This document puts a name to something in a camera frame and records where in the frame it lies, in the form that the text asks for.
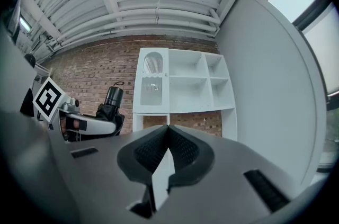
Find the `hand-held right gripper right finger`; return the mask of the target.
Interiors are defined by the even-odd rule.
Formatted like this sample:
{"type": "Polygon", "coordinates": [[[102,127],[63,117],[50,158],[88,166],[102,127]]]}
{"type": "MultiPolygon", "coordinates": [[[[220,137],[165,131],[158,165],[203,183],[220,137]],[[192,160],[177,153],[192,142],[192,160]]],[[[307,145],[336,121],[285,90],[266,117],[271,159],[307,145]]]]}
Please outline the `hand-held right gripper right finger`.
{"type": "Polygon", "coordinates": [[[168,179],[170,189],[198,184],[214,165],[215,154],[210,145],[176,126],[168,127],[167,145],[175,169],[168,179]]]}

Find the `person's left hand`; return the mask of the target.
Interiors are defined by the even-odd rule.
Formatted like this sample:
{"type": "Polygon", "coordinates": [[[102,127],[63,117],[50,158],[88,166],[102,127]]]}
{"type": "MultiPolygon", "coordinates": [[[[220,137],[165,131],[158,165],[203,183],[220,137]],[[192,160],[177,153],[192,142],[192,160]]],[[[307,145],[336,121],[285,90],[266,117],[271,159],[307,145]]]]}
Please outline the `person's left hand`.
{"type": "Polygon", "coordinates": [[[65,135],[68,130],[78,130],[79,121],[74,118],[64,117],[60,120],[60,126],[62,134],[65,135]]]}

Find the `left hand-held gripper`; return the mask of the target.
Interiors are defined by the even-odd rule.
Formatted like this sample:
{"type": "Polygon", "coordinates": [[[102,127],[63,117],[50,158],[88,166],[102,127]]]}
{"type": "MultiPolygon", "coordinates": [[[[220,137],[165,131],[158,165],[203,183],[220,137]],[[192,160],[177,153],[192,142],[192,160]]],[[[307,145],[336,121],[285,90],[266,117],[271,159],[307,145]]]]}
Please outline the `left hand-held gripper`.
{"type": "Polygon", "coordinates": [[[78,130],[68,130],[62,137],[65,141],[87,141],[119,134],[119,83],[109,87],[105,100],[97,108],[95,116],[81,114],[79,100],[68,96],[50,77],[44,82],[33,99],[33,105],[45,119],[50,131],[56,130],[53,123],[64,117],[79,121],[78,130]]]}

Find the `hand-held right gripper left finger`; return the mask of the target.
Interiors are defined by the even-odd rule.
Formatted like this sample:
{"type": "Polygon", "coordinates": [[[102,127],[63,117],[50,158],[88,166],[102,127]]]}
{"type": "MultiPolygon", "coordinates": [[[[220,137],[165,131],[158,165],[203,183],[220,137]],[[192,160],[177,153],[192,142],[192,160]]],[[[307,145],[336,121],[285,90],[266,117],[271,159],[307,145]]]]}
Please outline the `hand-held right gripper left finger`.
{"type": "Polygon", "coordinates": [[[135,138],[118,152],[117,163],[132,182],[152,184],[152,175],[163,159],[168,146],[168,126],[154,126],[133,132],[135,138]]]}

